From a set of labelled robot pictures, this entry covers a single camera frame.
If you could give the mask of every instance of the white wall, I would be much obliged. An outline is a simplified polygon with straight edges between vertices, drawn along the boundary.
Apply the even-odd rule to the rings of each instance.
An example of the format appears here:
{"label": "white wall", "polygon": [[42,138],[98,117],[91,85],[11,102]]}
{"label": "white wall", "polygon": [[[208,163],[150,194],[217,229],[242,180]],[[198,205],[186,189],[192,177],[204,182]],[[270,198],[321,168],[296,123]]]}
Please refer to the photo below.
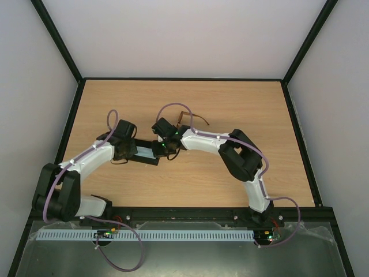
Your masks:
{"label": "white wall", "polygon": [[356,276],[369,272],[368,14],[369,1],[339,1],[289,85]]}
{"label": "white wall", "polygon": [[283,78],[325,0],[44,0],[84,77]]}
{"label": "white wall", "polygon": [[30,1],[0,1],[0,26],[0,276],[6,276],[77,83]]}

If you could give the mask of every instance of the black metal frame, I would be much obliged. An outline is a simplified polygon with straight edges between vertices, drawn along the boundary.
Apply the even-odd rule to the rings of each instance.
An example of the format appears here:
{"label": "black metal frame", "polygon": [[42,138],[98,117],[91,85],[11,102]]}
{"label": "black metal frame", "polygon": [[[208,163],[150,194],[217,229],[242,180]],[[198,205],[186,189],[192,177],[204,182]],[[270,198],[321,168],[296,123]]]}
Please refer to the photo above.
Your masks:
{"label": "black metal frame", "polygon": [[[76,95],[74,97],[74,101],[67,119],[67,123],[64,129],[64,133],[61,139],[61,143],[59,146],[59,150],[57,156],[55,158],[55,163],[60,163],[63,159],[64,153],[66,151],[66,147],[68,144],[69,136],[71,133],[71,129],[73,127],[74,119],[77,114],[78,106],[82,97],[83,89],[86,83],[86,80],[160,80],[160,81],[178,81],[178,80],[187,80],[187,81],[278,81],[281,83],[285,101],[288,107],[288,112],[291,117],[291,122],[293,129],[295,131],[296,140],[298,142],[298,146],[300,149],[300,154],[303,160],[303,164],[305,167],[306,175],[308,182],[310,184],[310,189],[312,193],[312,197],[314,199],[315,207],[313,208],[304,208],[301,207],[301,215],[305,222],[329,222],[331,224],[334,238],[338,244],[338,249],[340,251],[340,255],[342,258],[342,262],[345,268],[345,272],[347,276],[354,276],[353,270],[345,250],[345,246],[342,240],[342,236],[340,233],[340,229],[338,228],[338,224],[336,221],[336,217],[334,215],[333,209],[328,207],[323,207],[322,199],[319,194],[319,190],[317,187],[317,183],[314,178],[314,173],[312,171],[310,161],[308,158],[308,154],[306,151],[306,146],[304,144],[304,140],[302,137],[302,133],[299,127],[299,123],[297,121],[296,113],[293,108],[291,96],[288,91],[288,83],[291,78],[295,74],[297,68],[301,64],[304,56],[308,52],[310,46],[321,30],[323,24],[327,20],[329,14],[333,10],[334,6],[338,2],[338,0],[327,0],[323,9],[321,10],[318,18],[315,20],[314,25],[312,26],[309,34],[307,35],[304,43],[302,44],[300,50],[298,51],[293,63],[288,69],[283,80],[281,79],[239,79],[239,78],[83,78],[79,73],[68,49],[66,48],[58,30],[56,29],[49,13],[47,12],[45,6],[43,5],[41,0],[31,0],[35,9],[37,10],[41,20],[44,22],[47,30],[49,31],[52,39],[54,40],[56,46],[60,50],[62,56],[64,57],[68,67],[73,73],[74,77],[78,82],[78,88],[76,91]],[[140,224],[146,221],[173,221],[173,220],[181,220],[181,221],[215,221],[220,224],[228,224],[229,226],[235,227],[251,227],[257,229],[257,226],[250,226],[248,223],[247,226],[242,222],[242,217],[244,213],[244,209],[242,208],[134,208],[134,207],[114,207],[114,214],[120,215],[129,215],[130,220],[125,220],[126,223],[135,226],[135,224]],[[297,221],[297,210],[295,208],[274,208],[274,215],[282,215],[285,221]],[[29,232],[31,230],[31,226],[34,220],[42,220],[42,216],[40,213],[36,211],[31,211],[30,216],[25,225],[24,232],[22,234],[19,246],[16,251],[16,255],[13,260],[13,264],[10,268],[8,276],[15,276],[17,272],[17,268],[20,263],[20,259],[22,256],[22,252],[24,250],[25,244],[28,239]]]}

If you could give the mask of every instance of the wooden table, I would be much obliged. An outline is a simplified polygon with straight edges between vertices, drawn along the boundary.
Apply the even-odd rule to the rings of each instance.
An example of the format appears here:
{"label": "wooden table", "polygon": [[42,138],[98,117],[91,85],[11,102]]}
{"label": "wooden table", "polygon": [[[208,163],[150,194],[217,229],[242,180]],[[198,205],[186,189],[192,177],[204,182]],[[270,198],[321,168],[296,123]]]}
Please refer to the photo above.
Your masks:
{"label": "wooden table", "polygon": [[[279,82],[88,80],[64,160],[107,132],[106,116],[112,108],[121,119],[137,125],[136,138],[155,140],[151,126],[160,108],[171,102],[188,105],[210,123],[194,118],[197,129],[244,131],[269,159],[270,169],[264,175],[269,196],[288,196],[302,207],[314,206]],[[182,110],[169,107],[162,116],[175,125]],[[182,123],[188,124],[189,117],[184,116]],[[248,206],[242,183],[221,158],[201,151],[182,151],[171,162],[160,159],[158,166],[106,163],[85,180],[82,192],[126,207]],[[293,204],[281,200],[275,206]]]}

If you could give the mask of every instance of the purple cable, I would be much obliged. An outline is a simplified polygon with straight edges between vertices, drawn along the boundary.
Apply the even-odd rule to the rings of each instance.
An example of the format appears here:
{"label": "purple cable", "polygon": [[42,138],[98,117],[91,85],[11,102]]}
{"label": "purple cable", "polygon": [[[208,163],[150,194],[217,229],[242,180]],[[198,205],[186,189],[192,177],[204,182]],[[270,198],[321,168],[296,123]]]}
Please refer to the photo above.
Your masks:
{"label": "purple cable", "polygon": [[141,256],[140,256],[140,260],[138,261],[138,264],[134,267],[134,268],[131,268],[131,269],[124,269],[124,268],[121,268],[121,267],[118,267],[116,266],[115,264],[113,264],[109,259],[108,257],[104,254],[104,252],[102,251],[101,247],[99,247],[99,238],[98,237],[96,239],[96,242],[95,242],[95,245],[97,247],[97,249],[100,251],[100,253],[103,255],[103,257],[105,258],[105,261],[114,269],[118,270],[118,271],[122,271],[122,272],[132,272],[132,271],[135,271],[137,269],[139,269],[140,266],[142,266],[142,264],[144,263],[144,258],[145,258],[145,248],[144,248],[144,244],[142,243],[142,240],[140,238],[140,235],[137,234],[137,232],[131,228],[130,226],[128,226],[127,224],[124,224],[122,222],[119,222],[119,221],[113,221],[113,220],[105,220],[105,219],[99,219],[99,218],[94,218],[93,216],[85,216],[86,218],[88,219],[92,219],[92,220],[95,220],[95,221],[98,221],[98,222],[107,222],[107,223],[113,223],[113,224],[119,224],[125,228],[127,228],[128,230],[132,231],[132,233],[137,237],[138,239],[138,242],[140,243],[140,247],[141,247]]}
{"label": "purple cable", "polygon": [[[114,126],[113,128],[110,128],[110,125],[109,125],[109,118],[110,118],[110,115],[111,113],[115,113],[115,123],[114,123]],[[113,135],[113,132],[115,131],[116,129],[116,126],[118,125],[118,112],[116,110],[110,110],[109,113],[108,113],[108,116],[107,116],[107,125],[108,125],[108,128],[111,129],[110,133],[108,134],[108,136],[105,138],[105,140],[103,140],[102,142],[100,142],[96,148],[99,148],[101,147],[102,145],[104,145],[108,139],[110,139],[110,137]],[[85,152],[79,154],[75,159],[74,159],[74,162],[77,162],[79,161],[80,159],[82,159],[84,156],[86,156],[87,154],[91,153],[92,151],[94,151],[95,149],[93,147],[90,147],[88,148]],[[69,167],[72,166],[72,163],[69,163],[67,164],[63,169],[62,171],[60,171],[60,173],[56,176],[55,178],[55,181],[54,183],[52,183],[51,185],[51,188],[50,188],[50,191],[47,195],[47,198],[46,198],[46,201],[45,201],[45,205],[44,205],[44,210],[42,212],[42,218],[43,220],[45,221],[45,223],[52,223],[52,221],[49,221],[47,219],[47,208],[48,208],[48,205],[50,203],[50,200],[51,200],[51,196],[52,196],[52,193],[54,192],[54,189],[55,187],[57,186],[57,183],[59,182],[61,176],[63,176],[63,174],[65,173],[65,171],[67,171],[67,169]]]}
{"label": "purple cable", "polygon": [[194,129],[193,127],[193,113],[191,111],[191,109],[189,107],[187,107],[185,104],[182,104],[182,103],[178,103],[178,102],[174,102],[174,103],[169,103],[169,104],[166,104],[164,107],[162,107],[160,109],[160,111],[158,112],[157,114],[157,117],[156,117],[156,121],[159,120],[159,116],[161,114],[161,112],[166,108],[166,107],[169,107],[169,106],[173,106],[173,105],[178,105],[178,106],[182,106],[184,108],[187,109],[187,111],[189,111],[190,113],[190,129],[193,133],[195,133],[197,136],[202,136],[202,137],[210,137],[210,138],[213,138],[213,139],[222,139],[222,140],[231,140],[231,141],[234,141],[236,143],[239,143],[241,145],[244,145],[246,146],[247,148],[255,151],[257,154],[260,155],[260,157],[265,161],[265,168],[263,171],[260,172],[259,176],[258,176],[258,179],[259,179],[259,184],[260,184],[260,188],[261,188],[261,192],[263,194],[263,196],[265,197],[265,199],[269,200],[269,201],[277,201],[277,200],[282,200],[282,199],[287,199],[291,202],[293,202],[295,205],[296,205],[296,209],[298,211],[298,224],[297,224],[297,227],[296,229],[292,232],[292,234],[286,238],[285,240],[281,241],[281,242],[278,242],[276,244],[272,244],[272,245],[259,245],[257,243],[257,241],[255,241],[256,245],[258,245],[259,248],[268,248],[268,247],[274,247],[274,246],[277,246],[277,245],[281,245],[281,244],[284,244],[286,243],[287,241],[289,241],[295,234],[296,232],[298,231],[299,229],[299,226],[300,226],[300,221],[301,221],[301,213],[300,213],[300,207],[299,205],[297,204],[297,202],[290,198],[290,197],[287,197],[287,196],[284,196],[284,197],[276,197],[276,198],[269,198],[266,193],[265,193],[265,190],[264,190],[264,186],[261,182],[261,177],[267,172],[267,170],[269,169],[269,161],[268,159],[266,158],[266,156],[256,147],[248,144],[248,143],[245,143],[244,141],[241,141],[241,140],[238,140],[236,138],[233,138],[233,137],[227,137],[227,136],[219,136],[219,138],[217,137],[217,135],[212,135],[212,134],[205,134],[205,133],[201,133],[199,132],[198,130]]}

